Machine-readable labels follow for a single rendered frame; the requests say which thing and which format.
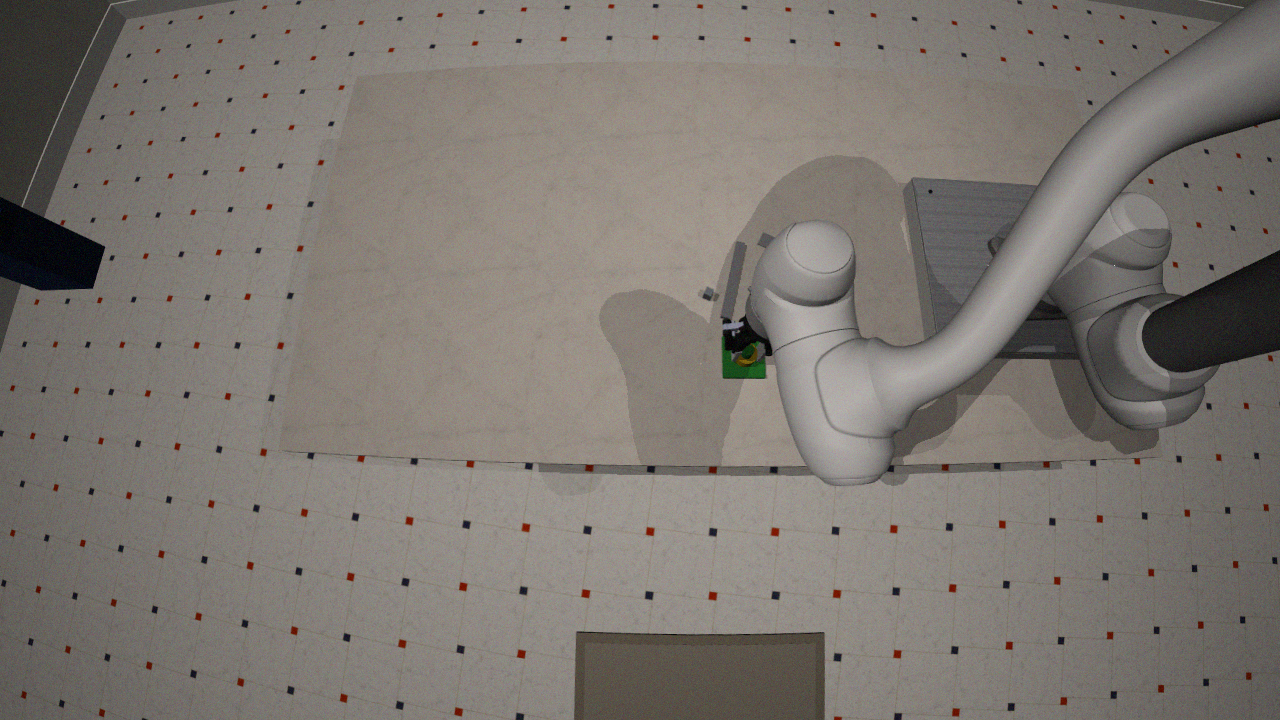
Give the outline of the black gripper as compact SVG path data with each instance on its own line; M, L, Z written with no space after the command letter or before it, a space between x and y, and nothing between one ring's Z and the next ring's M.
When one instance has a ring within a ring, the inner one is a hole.
M756 334L756 332L753 331L751 325L749 325L748 323L746 313L745 316L742 316L739 320L739 323L731 322L730 319L723 319L722 322L723 322L724 350L726 351L732 350L731 363L736 363L739 356L742 354L742 348L746 348L748 345L756 343L756 341L760 342L756 346L756 363L762 363L762 360L765 356L773 355L769 340L762 338L762 336Z

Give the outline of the green round peg on flat base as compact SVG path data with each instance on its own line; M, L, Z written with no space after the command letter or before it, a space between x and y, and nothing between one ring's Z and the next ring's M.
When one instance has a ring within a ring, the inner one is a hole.
M753 354L753 345L748 345L746 348L742 348L741 356L750 359ZM740 366L737 363L731 363L731 350L724 350L724 336L722 336L722 375L723 378L763 379L765 375L765 357L762 363L756 363L755 360L750 366Z

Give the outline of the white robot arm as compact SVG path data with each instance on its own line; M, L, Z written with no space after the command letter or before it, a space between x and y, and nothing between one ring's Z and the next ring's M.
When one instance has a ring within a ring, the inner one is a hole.
M829 486L879 480L916 409L983 370L1024 322L1068 320L1117 424L1187 421L1220 364L1280 350L1280 250L1167 293L1169 217L1123 190L1170 152L1277 119L1280 0L1254 0L1082 126L1006 238L989 240L993 258L963 306L916 345L861 338L846 231L824 219L786 227L756 263L745 313L771 341L806 468Z

